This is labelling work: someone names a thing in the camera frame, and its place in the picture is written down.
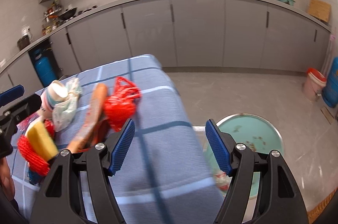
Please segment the person's left hand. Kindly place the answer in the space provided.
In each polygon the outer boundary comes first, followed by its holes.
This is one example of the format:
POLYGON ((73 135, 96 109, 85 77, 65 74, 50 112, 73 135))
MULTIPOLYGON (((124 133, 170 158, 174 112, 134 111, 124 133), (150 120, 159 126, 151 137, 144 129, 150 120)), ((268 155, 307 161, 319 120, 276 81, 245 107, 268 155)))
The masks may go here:
POLYGON ((15 196, 15 187, 6 158, 1 158, 0 160, 0 177, 3 192, 7 199, 12 201, 15 196))

